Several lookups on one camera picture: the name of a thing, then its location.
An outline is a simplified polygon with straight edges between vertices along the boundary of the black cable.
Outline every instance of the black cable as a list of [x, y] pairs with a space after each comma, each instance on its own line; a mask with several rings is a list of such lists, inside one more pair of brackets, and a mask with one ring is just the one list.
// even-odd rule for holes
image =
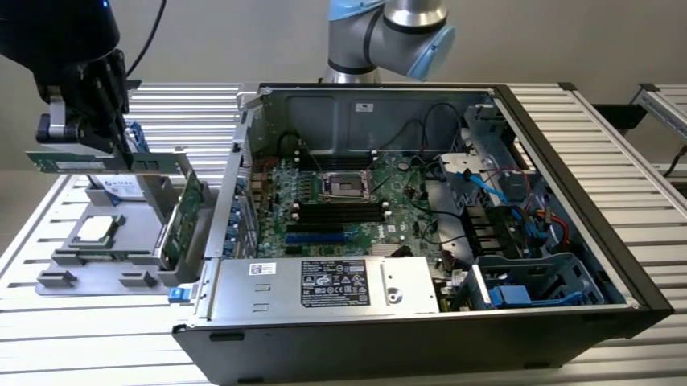
[[386, 141], [386, 143], [384, 143], [381, 146], [378, 146], [378, 150], [384, 149], [386, 146], [389, 146], [389, 145], [393, 143], [393, 141], [396, 141], [396, 139], [398, 139], [400, 134], [402, 134], [402, 133], [404, 133], [404, 131], [409, 128], [409, 124], [410, 124], [410, 123], [416, 123], [417, 125], [420, 125], [420, 127], [422, 128], [422, 131], [424, 131], [424, 125], [421, 124], [421, 121], [420, 121], [418, 119], [416, 119], [416, 118], [409, 119], [409, 120], [404, 123], [404, 125], [402, 125], [402, 127], [400, 128], [400, 130], [397, 131], [397, 133], [396, 133], [396, 134], [390, 137], [390, 139]]
[[430, 213], [433, 215], [452, 216], [452, 217], [454, 217], [456, 219], [460, 220], [460, 216], [456, 215], [454, 213], [450, 213], [449, 211], [433, 211], [432, 209], [425, 209], [425, 208], [420, 207], [417, 204], [414, 204], [412, 202], [412, 200], [409, 201], [409, 204], [414, 207], [414, 209], [417, 209], [418, 211], [422, 211], [424, 213]]
[[668, 177], [669, 174], [673, 172], [674, 167], [677, 165], [678, 159], [687, 154], [687, 145], [682, 145], [682, 147], [678, 148], [678, 152], [674, 154], [673, 161], [669, 163], [669, 168], [665, 170], [665, 173], [662, 173], [662, 177]]
[[428, 244], [432, 244], [432, 245], [444, 245], [446, 243], [449, 243], [450, 241], [456, 241], [464, 237], [466, 237], [466, 235], [460, 235], [460, 236], [456, 236], [453, 237], [452, 239], [448, 239], [445, 241], [432, 241], [432, 240], [428, 240], [426, 239], [426, 229], [429, 229], [430, 227], [430, 224], [433, 223], [433, 221], [425, 226], [424, 230], [421, 231], [421, 239], [424, 242], [426, 242]]
[[275, 152], [277, 157], [281, 157], [281, 142], [282, 142], [282, 139], [287, 136], [294, 136], [297, 139], [299, 139], [299, 134], [295, 133], [294, 131], [283, 131], [281, 133], [281, 135], [277, 138], [277, 152]]
[[450, 111], [453, 111], [456, 129], [460, 129], [460, 114], [458, 114], [458, 111], [456, 110], [454, 106], [446, 102], [440, 102], [440, 103], [433, 104], [429, 107], [429, 109], [426, 110], [425, 118], [421, 120], [420, 151], [422, 151], [429, 146], [429, 138], [426, 137], [426, 122], [429, 121], [429, 114], [434, 108], [441, 107], [441, 106], [448, 107], [450, 109]]
[[154, 34], [157, 33], [157, 28], [159, 27], [159, 21], [162, 20], [162, 14], [163, 14], [163, 8], [167, 6], [167, 0], [159, 1], [159, 10], [157, 11], [157, 16], [154, 19], [154, 22], [151, 24], [150, 34], [147, 35], [147, 40], [145, 41], [145, 44], [142, 46], [142, 49], [139, 50], [138, 57], [133, 61], [133, 64], [129, 67], [129, 70], [126, 71], [126, 77], [130, 76], [133, 70], [135, 67], [138, 67], [139, 60], [145, 56], [145, 53], [147, 52], [147, 48], [150, 48], [151, 40], [154, 39]]
[[392, 175], [388, 175], [385, 177], [385, 179], [374, 186], [374, 188], [369, 191], [369, 194], [374, 193], [376, 191], [378, 191], [378, 188], [381, 187], [381, 185], [384, 185], [384, 183], [386, 183], [386, 181], [390, 179]]

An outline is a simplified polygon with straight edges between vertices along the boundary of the wire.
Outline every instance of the wire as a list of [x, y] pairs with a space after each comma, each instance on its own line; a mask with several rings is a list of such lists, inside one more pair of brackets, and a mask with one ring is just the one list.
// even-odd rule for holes
[[295, 133], [294, 131], [283, 131], [279, 135], [278, 135], [278, 138], [277, 138], [277, 157], [281, 157], [281, 142], [282, 142], [282, 139], [285, 137], [289, 137], [289, 136], [293, 136], [295, 137], [297, 139], [299, 139], [299, 134]]
[[458, 239], [462, 239], [464, 237], [466, 237], [466, 235], [460, 235], [460, 236], [456, 236], [445, 241], [432, 241], [432, 240], [428, 240], [426, 239], [426, 229], [429, 229], [432, 223], [434, 222], [436, 220], [433, 220], [424, 228], [424, 230], [421, 231], [421, 239], [424, 242], [426, 242], [428, 244], [432, 244], [432, 245], [444, 245], [446, 243], [449, 243], [450, 241], [456, 241]]
[[440, 103], [436, 103], [434, 105], [432, 105], [429, 107], [429, 109], [426, 110], [424, 119], [421, 120], [420, 152], [424, 151], [426, 149], [426, 147], [429, 147], [429, 138], [426, 137], [426, 122], [429, 121], [430, 112], [433, 111], [433, 109], [436, 109], [437, 107], [442, 107], [442, 106], [448, 107], [450, 109], [450, 111], [453, 111], [454, 121], [456, 121], [454, 125], [457, 128], [460, 127], [460, 114], [458, 114], [458, 111], [456, 110], [456, 108], [453, 107], [453, 105], [450, 105], [446, 102], [440, 102]]
[[504, 172], [505, 170], [510, 170], [510, 171], [517, 171], [518, 173], [522, 174], [522, 177], [524, 177], [524, 188], [525, 188], [525, 191], [524, 191], [524, 210], [528, 211], [529, 210], [529, 196], [530, 196], [530, 185], [529, 185], [529, 177], [526, 177], [526, 173], [516, 166], [502, 166], [502, 167], [498, 167], [496, 169], [496, 171], [493, 171], [492, 175], [489, 175], [489, 177], [484, 180], [484, 182], [486, 183], [494, 175], [497, 175], [498, 173]]
[[[546, 216], [546, 213], [545, 211], [542, 211], [541, 209], [536, 211], [536, 214], [541, 217], [541, 218], [545, 218]], [[550, 220], [557, 224], [560, 225], [560, 228], [562, 228], [562, 239], [560, 240], [560, 242], [562, 243], [562, 245], [568, 245], [569, 244], [569, 230], [568, 230], [568, 224], [562, 221], [562, 219], [554, 215], [550, 216]]]
[[386, 183], [386, 181], [390, 179], [392, 175], [388, 175], [385, 177], [385, 179], [374, 186], [374, 188], [369, 191], [369, 194], [374, 193], [376, 191], [378, 191], [378, 188], [381, 187], [381, 185], [384, 185], [384, 183]]
[[414, 207], [414, 209], [417, 209], [418, 211], [422, 211], [424, 213], [430, 213], [433, 215], [452, 216], [452, 217], [454, 217], [456, 219], [460, 220], [460, 216], [456, 215], [454, 213], [450, 213], [449, 211], [433, 211], [432, 209], [425, 209], [425, 208], [420, 207], [417, 204], [414, 204], [412, 202], [412, 200], [409, 201], [409, 204]]
[[154, 39], [154, 35], [157, 33], [157, 28], [159, 27], [159, 21], [162, 20], [162, 14], [163, 14], [163, 8], [167, 6], [167, 0], [159, 1], [159, 10], [157, 11], [157, 16], [154, 18], [154, 22], [151, 24], [150, 34], [147, 35], [147, 40], [145, 41], [145, 44], [142, 45], [142, 49], [139, 50], [139, 54], [135, 57], [135, 60], [133, 61], [133, 64], [130, 64], [129, 70], [126, 71], [126, 77], [130, 76], [133, 70], [135, 67], [138, 67], [139, 60], [145, 56], [145, 53], [147, 52], [147, 48], [150, 48], [151, 40]]
[[669, 163], [669, 168], [665, 170], [665, 173], [662, 173], [662, 177], [668, 177], [669, 174], [673, 172], [674, 167], [677, 165], [678, 159], [687, 154], [687, 145], [682, 145], [682, 147], [678, 148], [678, 152], [674, 154], [673, 161]]
[[378, 146], [378, 150], [384, 149], [386, 146], [389, 146], [389, 145], [393, 143], [393, 141], [396, 141], [396, 139], [398, 139], [400, 134], [402, 134], [402, 133], [404, 133], [404, 131], [409, 128], [409, 124], [410, 124], [410, 123], [416, 123], [416, 124], [420, 126], [421, 131], [424, 132], [424, 125], [422, 125], [421, 121], [420, 121], [417, 118], [412, 118], [412, 119], [409, 119], [409, 120], [404, 123], [404, 125], [402, 125], [402, 127], [400, 128], [400, 130], [397, 131], [397, 133], [390, 137], [390, 139], [389, 139], [389, 140], [388, 140], [388, 141], [386, 141], [381, 146]]

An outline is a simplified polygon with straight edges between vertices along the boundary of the slotted aluminum surface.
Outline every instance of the slotted aluminum surface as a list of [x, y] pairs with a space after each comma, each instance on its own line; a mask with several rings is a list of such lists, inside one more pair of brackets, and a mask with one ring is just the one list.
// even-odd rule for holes
[[238, 122], [237, 84], [142, 84], [129, 96], [129, 115], [151, 152], [182, 147], [194, 172], [218, 186]]
[[687, 115], [687, 84], [658, 84], [661, 97]]
[[636, 104], [687, 140], [687, 84], [642, 84]]
[[[203, 149], [226, 147], [227, 139], [217, 140], [222, 145], [213, 143], [215, 147], [206, 147], [202, 140], [195, 139], [209, 136], [210, 131], [217, 137], [230, 137], [233, 121], [227, 116], [234, 114], [219, 114], [210, 107], [211, 114], [226, 117], [198, 118], [197, 112], [193, 121], [187, 118], [187, 109], [179, 113], [182, 109], [174, 110], [171, 106], [186, 102], [199, 105], [199, 99], [193, 98], [195, 94], [187, 88], [195, 88], [199, 97], [225, 98], [221, 103], [206, 99], [209, 105], [233, 106], [229, 94], [233, 95], [235, 87], [143, 85], [149, 98], [135, 98], [134, 94], [131, 116], [145, 127], [151, 148], [169, 148], [169, 142], [175, 141], [197, 149], [199, 156], [191, 162], [221, 162], [222, 152]], [[584, 157], [568, 156], [592, 157], [598, 153], [604, 154], [602, 159], [610, 160], [608, 165], [600, 161], [593, 166], [578, 164], [570, 169], [613, 227], [620, 232], [630, 232], [624, 236], [625, 242], [677, 313], [636, 338], [602, 342], [560, 369], [331, 382], [330, 385], [687, 384], [687, 251], [673, 245], [685, 244], [684, 235], [673, 232], [687, 223], [684, 216], [674, 211], [645, 172], [632, 162], [624, 162], [624, 152], [613, 141], [602, 139], [606, 132], [585, 113], [572, 93], [554, 84], [518, 84], [512, 88], [541, 131], [546, 135], [560, 133], [549, 140], [566, 162], [584, 160]], [[154, 105], [154, 108], [138, 105]], [[210, 124], [202, 119], [221, 121]], [[221, 127], [205, 131], [190, 127], [193, 125]], [[597, 141], [576, 135], [580, 132], [594, 134]], [[219, 167], [202, 169], [203, 165], [207, 164], [194, 163], [199, 175], [205, 173], [205, 176], [214, 174], [213, 167]], [[189, 307], [170, 307], [162, 296], [69, 298], [38, 297], [34, 293], [35, 275], [46, 268], [51, 250], [59, 246], [85, 208], [85, 183], [77, 176], [58, 179], [0, 259], [0, 384], [207, 384], [167, 334], [174, 319], [189, 312]], [[660, 230], [669, 230], [661, 236], [661, 240], [669, 242], [654, 245], [648, 234]]]

